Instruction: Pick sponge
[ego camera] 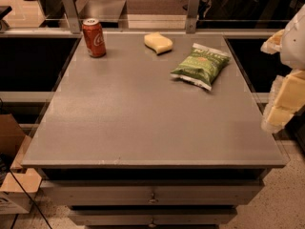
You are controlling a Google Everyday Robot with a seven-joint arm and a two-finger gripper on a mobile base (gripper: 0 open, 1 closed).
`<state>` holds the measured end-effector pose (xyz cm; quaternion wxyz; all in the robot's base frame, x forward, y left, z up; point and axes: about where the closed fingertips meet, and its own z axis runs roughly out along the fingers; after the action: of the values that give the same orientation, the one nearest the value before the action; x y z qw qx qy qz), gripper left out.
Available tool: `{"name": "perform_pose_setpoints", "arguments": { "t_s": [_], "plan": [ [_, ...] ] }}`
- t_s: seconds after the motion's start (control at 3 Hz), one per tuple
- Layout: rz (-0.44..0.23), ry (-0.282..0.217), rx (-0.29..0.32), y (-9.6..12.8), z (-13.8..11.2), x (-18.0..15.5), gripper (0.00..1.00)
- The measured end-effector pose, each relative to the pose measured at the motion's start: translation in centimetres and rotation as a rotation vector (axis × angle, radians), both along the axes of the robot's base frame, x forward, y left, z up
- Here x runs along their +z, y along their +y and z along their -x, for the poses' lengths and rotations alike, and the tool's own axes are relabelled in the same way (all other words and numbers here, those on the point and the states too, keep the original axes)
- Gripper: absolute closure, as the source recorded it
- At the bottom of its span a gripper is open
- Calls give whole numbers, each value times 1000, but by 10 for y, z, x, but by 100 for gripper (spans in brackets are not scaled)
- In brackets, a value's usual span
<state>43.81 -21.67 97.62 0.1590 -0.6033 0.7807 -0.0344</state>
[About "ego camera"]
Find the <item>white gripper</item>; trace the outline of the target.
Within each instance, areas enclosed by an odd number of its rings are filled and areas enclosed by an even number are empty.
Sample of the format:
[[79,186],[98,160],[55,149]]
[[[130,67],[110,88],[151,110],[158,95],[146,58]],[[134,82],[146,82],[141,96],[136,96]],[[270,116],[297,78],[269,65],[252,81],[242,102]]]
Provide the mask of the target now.
[[305,5],[286,25],[269,37],[260,50],[267,54],[280,52],[280,60],[292,70],[278,75],[269,93],[261,128],[278,133],[305,105]]

